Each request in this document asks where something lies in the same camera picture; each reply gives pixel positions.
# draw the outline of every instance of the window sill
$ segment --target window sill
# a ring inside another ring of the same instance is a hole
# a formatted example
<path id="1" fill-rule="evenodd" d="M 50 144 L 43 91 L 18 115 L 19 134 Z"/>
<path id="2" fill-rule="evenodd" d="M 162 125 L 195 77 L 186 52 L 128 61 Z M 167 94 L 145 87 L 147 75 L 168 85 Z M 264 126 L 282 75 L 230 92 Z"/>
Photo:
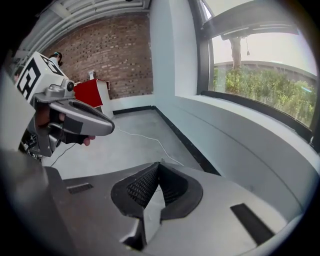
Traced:
<path id="1" fill-rule="evenodd" d="M 308 162 L 314 167 L 314 169 L 320 172 L 320 157 L 316 151 L 301 138 L 292 128 L 283 124 L 282 122 L 260 113 L 251 108 L 218 98 L 212 98 L 204 95 L 192 95 L 192 96 L 180 96 L 179 98 L 194 100 L 202 102 L 217 108 L 224 109 L 239 116 L 242 116 L 262 127 L 274 133 L 282 140 L 291 145 L 297 150 Z"/>

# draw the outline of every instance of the black rectangular slot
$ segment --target black rectangular slot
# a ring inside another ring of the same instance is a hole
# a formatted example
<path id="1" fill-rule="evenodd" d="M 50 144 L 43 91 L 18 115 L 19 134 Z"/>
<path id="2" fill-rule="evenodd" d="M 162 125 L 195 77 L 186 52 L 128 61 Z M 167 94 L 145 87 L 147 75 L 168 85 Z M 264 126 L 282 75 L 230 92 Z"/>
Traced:
<path id="1" fill-rule="evenodd" d="M 77 193 L 81 193 L 83 191 L 92 189 L 94 186 L 92 186 L 90 183 L 85 183 L 85 184 L 80 184 L 80 185 L 76 185 L 76 186 L 69 186 L 67 187 L 69 193 L 71 195 L 77 194 Z"/>
<path id="2" fill-rule="evenodd" d="M 231 206 L 230 209 L 258 246 L 275 235 L 244 203 Z"/>

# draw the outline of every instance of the ceiling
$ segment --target ceiling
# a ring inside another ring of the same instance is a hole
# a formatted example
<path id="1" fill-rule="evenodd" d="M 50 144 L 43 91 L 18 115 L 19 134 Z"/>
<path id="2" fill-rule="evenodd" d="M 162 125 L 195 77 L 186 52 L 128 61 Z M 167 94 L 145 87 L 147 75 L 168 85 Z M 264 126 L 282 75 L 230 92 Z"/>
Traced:
<path id="1" fill-rule="evenodd" d="M 43 13 L 14 56 L 17 66 L 76 27 L 120 13 L 147 12 L 151 0 L 56 0 Z"/>

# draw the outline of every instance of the gray floor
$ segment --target gray floor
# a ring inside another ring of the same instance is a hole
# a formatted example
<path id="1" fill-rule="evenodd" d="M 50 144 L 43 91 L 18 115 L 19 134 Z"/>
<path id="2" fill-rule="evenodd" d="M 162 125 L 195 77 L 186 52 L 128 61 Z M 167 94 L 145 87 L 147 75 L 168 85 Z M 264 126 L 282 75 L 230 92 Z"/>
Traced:
<path id="1" fill-rule="evenodd" d="M 114 116 L 116 126 L 131 134 L 144 135 L 159 140 L 167 153 L 184 166 L 201 170 L 177 136 L 155 110 L 144 110 Z M 72 144 L 61 144 L 53 155 L 45 157 L 44 166 L 50 166 Z M 131 136 L 115 128 L 108 136 L 97 137 L 90 146 L 76 144 L 54 164 L 62 179 L 112 173 L 149 162 L 168 158 L 157 141 L 141 136 Z"/>

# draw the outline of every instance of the red brick wall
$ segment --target red brick wall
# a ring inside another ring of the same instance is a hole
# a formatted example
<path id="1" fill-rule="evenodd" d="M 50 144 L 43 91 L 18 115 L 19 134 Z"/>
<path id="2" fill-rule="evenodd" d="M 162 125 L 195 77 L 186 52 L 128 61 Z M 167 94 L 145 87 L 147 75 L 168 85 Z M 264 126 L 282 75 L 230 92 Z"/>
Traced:
<path id="1" fill-rule="evenodd" d="M 77 28 L 42 54 L 62 53 L 61 70 L 69 79 L 85 82 L 88 72 L 110 81 L 111 99 L 148 95 L 153 91 L 149 17 L 130 14 Z"/>

